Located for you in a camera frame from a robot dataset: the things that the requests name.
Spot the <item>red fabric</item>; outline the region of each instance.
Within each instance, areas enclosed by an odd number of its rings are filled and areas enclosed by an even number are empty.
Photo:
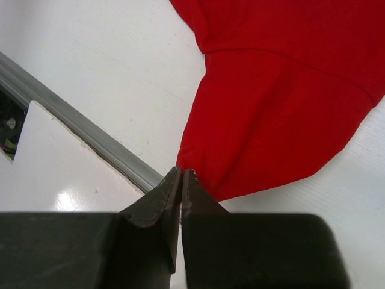
[[[216,200],[317,172],[385,94],[383,0],[171,0],[206,58],[177,165]]]

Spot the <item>red garment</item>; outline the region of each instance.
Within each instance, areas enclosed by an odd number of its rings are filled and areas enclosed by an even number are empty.
[[[206,75],[177,165],[216,200],[306,178],[385,94],[383,0],[171,0]]]

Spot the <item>white table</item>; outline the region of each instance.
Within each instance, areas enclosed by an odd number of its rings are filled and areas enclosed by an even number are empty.
[[[174,165],[205,68],[168,0],[0,0],[0,51],[159,173]],[[382,102],[315,176],[223,204],[319,214],[354,288],[384,288],[384,128]]]

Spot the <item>white surface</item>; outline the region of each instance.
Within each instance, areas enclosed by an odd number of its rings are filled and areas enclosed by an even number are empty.
[[[168,0],[0,0],[0,51],[159,173],[174,164],[205,70]],[[382,102],[315,176],[224,205],[319,214],[336,234],[354,288],[385,288],[384,128]],[[174,276],[173,288],[183,280]]]
[[[205,72],[168,0],[0,0],[0,51],[160,174]]]
[[[119,211],[141,197],[35,102],[14,162],[0,153],[0,169],[0,211]]]

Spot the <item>gray metal rail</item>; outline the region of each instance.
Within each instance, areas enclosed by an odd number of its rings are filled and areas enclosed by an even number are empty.
[[[24,107],[37,101],[143,192],[162,176],[0,52],[0,86]]]

